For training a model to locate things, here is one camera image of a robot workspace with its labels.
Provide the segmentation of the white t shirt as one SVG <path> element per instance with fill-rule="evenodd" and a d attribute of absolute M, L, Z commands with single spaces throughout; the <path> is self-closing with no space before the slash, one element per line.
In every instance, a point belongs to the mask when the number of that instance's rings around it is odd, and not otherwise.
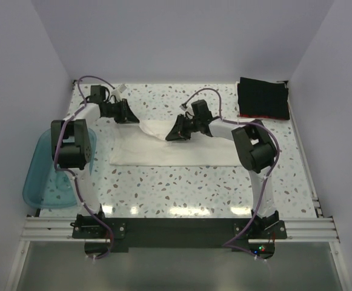
<path fill-rule="evenodd" d="M 117 124 L 109 163 L 115 166 L 240 166 L 233 141 L 193 133 L 186 141 L 166 141 L 173 121 Z"/>

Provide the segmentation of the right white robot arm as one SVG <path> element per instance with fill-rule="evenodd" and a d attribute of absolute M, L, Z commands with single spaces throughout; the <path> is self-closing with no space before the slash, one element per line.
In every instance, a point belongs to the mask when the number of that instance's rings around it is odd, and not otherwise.
<path fill-rule="evenodd" d="M 255 217 L 251 224 L 252 232 L 258 238 L 266 238 L 273 231 L 273 224 L 279 221 L 270 180 L 279 151 L 269 131 L 259 119 L 237 124 L 214 117 L 204 100 L 193 102 L 191 108 L 193 115 L 178 115 L 165 140 L 189 140 L 192 133 L 199 132 L 233 141 L 240 163 L 250 176 L 253 192 L 251 212 Z"/>

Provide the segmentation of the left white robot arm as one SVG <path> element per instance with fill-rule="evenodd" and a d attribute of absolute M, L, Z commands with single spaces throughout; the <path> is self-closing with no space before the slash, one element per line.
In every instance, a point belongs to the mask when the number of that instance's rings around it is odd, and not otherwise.
<path fill-rule="evenodd" d="M 118 124 L 138 124 L 127 99 L 122 97 L 127 86 L 122 84 L 109 91 L 103 85 L 90 87 L 78 109 L 62 120 L 51 122 L 51 149 L 55 170 L 67 175 L 81 216 L 97 216 L 88 220 L 86 231 L 94 238 L 107 232 L 102 206 L 90 177 L 92 147 L 88 127 L 100 118 L 112 118 Z"/>

